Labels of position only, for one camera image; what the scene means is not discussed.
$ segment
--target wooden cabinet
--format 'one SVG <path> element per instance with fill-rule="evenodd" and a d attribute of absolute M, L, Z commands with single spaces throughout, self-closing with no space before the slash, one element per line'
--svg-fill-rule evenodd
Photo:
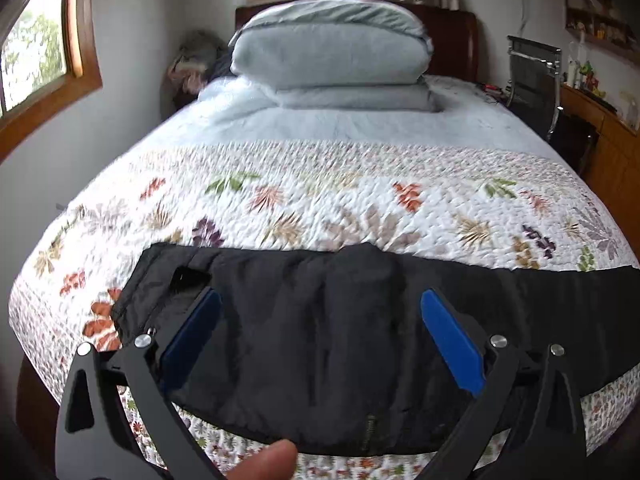
<path fill-rule="evenodd" d="M 565 113 L 582 117 L 600 134 L 583 178 L 640 258 L 640 136 L 581 92 L 562 86 L 560 95 Z"/>

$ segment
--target blue pad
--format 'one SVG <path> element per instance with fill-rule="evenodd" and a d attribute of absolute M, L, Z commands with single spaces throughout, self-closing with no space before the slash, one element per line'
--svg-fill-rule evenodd
<path fill-rule="evenodd" d="M 422 320 L 458 387 L 477 397 L 486 382 L 479 349 L 433 290 L 422 294 L 420 308 Z"/>
<path fill-rule="evenodd" d="M 161 357 L 162 379 L 159 384 L 165 395 L 182 387 L 186 382 L 218 323 L 221 309 L 220 295 L 210 289 L 167 346 Z"/>

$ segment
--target wooden headboard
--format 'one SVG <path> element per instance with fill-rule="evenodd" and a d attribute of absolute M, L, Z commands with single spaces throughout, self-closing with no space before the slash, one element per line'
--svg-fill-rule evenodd
<path fill-rule="evenodd" d="M 236 30 L 268 7 L 285 3 L 270 2 L 236 9 Z M 410 10 L 425 25 L 433 41 L 434 53 L 427 73 L 449 75 L 475 82 L 478 76 L 478 22 L 472 12 L 447 10 L 421 4 L 396 2 Z"/>

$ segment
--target black garment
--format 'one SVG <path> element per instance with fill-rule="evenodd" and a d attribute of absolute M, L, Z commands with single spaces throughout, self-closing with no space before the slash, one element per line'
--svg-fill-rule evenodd
<path fill-rule="evenodd" d="M 123 344 L 160 328 L 201 290 L 176 294 L 178 266 L 210 272 L 220 322 L 171 400 L 247 438 L 289 438 L 301 452 L 363 456 L 437 450 L 471 400 L 420 317 L 435 286 L 488 335 L 525 350 L 566 349 L 580 395 L 640 362 L 640 271 L 486 269 L 385 253 L 156 244 L 112 317 Z M 513 422 L 517 394 L 500 426 Z"/>

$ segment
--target finger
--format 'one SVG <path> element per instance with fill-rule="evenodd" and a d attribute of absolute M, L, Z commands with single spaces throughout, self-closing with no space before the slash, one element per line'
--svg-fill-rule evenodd
<path fill-rule="evenodd" d="M 279 440 L 243 460 L 226 474 L 227 480 L 289 480 L 296 470 L 298 450 L 289 440 Z"/>

